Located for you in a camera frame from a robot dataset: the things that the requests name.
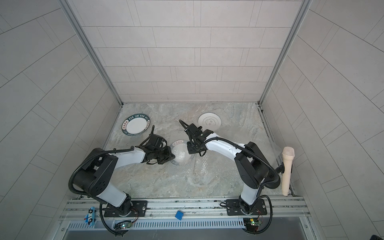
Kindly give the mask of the green rimmed plate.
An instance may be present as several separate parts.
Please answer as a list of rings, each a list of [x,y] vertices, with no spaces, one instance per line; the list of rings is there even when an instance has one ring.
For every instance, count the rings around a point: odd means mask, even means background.
[[[134,114],[122,123],[122,132],[127,136],[137,136],[144,133],[150,126],[151,119],[145,114]]]
[[[177,140],[171,144],[172,153],[176,156],[174,160],[171,160],[171,163],[174,165],[185,165],[190,159],[187,150],[187,142],[185,140]]]

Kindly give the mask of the bubble wrap sheet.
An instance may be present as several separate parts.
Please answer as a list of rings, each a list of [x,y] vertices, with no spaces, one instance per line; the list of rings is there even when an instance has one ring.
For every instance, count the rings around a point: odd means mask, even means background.
[[[188,140],[179,139],[171,143],[171,152],[175,158],[164,164],[168,174],[181,176],[190,175],[195,168],[195,155],[189,154]]]

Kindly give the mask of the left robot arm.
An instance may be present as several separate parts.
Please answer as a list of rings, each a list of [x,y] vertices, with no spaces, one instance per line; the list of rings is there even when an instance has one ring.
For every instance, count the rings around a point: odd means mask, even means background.
[[[128,149],[103,150],[95,148],[71,174],[68,182],[72,193],[97,200],[118,216],[128,216],[133,211],[131,196],[112,182],[112,177],[120,168],[137,165],[162,165],[175,159],[167,141],[154,134],[138,146]]]

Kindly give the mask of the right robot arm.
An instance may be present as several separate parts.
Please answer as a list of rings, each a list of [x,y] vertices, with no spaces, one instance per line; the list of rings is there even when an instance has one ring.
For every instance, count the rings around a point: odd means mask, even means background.
[[[256,202],[260,199],[264,187],[275,189],[280,185],[280,176],[267,161],[259,147],[253,143],[238,144],[218,136],[211,130],[202,130],[195,124],[186,124],[179,120],[189,137],[187,149],[190,155],[199,154],[203,157],[207,151],[217,152],[237,166],[239,175],[244,182],[239,197],[240,209],[246,215],[256,211]]]

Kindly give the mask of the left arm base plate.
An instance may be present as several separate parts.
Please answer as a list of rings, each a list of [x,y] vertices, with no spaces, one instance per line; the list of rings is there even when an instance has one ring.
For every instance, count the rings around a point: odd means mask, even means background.
[[[107,204],[103,208],[103,216],[107,218],[144,217],[147,205],[147,201],[130,201],[123,203],[120,207]]]

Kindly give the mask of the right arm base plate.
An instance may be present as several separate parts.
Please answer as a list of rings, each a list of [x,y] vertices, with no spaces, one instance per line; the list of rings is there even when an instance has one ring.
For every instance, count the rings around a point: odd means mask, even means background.
[[[257,199],[252,205],[248,205],[242,199],[227,199],[220,203],[227,209],[228,216],[267,215],[265,201]]]

